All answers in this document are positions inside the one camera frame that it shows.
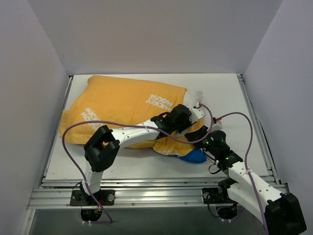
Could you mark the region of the white quilted pillow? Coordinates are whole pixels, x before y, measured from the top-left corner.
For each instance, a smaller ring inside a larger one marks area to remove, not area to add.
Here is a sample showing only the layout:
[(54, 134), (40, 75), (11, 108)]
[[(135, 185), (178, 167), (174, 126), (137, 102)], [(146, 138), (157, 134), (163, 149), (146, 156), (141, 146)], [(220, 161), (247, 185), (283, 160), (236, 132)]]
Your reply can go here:
[(186, 89), (182, 104), (189, 109), (201, 103), (203, 99), (203, 92), (198, 90)]

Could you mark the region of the yellow and blue pillowcase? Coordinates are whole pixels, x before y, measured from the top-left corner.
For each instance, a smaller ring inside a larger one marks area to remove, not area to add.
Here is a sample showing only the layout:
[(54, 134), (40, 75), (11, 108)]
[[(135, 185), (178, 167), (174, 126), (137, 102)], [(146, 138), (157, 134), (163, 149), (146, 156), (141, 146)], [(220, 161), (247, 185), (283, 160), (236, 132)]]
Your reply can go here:
[(100, 120), (136, 125), (182, 104), (188, 88), (161, 82), (93, 75), (68, 110), (59, 135), (71, 144), (85, 144)]

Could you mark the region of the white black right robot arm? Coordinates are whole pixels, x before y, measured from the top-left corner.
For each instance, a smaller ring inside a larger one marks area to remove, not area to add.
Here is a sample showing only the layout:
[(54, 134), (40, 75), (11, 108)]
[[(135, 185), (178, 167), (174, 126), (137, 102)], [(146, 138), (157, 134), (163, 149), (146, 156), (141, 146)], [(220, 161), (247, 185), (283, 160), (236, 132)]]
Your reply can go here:
[(185, 134), (196, 148), (209, 152), (227, 178), (219, 182), (218, 198), (242, 205), (259, 219), (269, 235), (299, 235), (306, 231), (306, 222), (296, 196), (276, 189), (248, 169), (243, 158), (226, 143), (221, 130), (207, 133), (208, 128)]

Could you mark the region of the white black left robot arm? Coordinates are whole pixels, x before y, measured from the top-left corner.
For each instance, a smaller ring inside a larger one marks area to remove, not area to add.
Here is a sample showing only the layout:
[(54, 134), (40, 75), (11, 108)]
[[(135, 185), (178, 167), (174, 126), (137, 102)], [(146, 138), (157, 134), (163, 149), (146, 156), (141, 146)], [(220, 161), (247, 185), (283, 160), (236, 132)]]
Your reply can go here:
[(111, 167), (120, 149), (143, 141), (158, 140), (174, 131), (182, 132), (196, 122), (194, 117), (189, 108), (180, 104), (171, 112), (154, 116), (136, 128), (110, 129), (106, 125), (98, 128), (84, 146), (89, 166), (82, 183), (81, 200), (87, 205), (98, 201), (103, 172)]

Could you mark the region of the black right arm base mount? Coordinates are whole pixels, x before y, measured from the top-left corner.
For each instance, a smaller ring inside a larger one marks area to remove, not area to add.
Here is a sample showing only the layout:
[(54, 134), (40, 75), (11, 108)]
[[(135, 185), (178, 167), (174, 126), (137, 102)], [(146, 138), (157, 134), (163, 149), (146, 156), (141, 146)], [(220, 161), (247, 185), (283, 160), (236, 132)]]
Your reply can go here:
[(235, 204), (236, 202), (220, 192), (218, 187), (202, 188), (202, 199), (205, 204)]

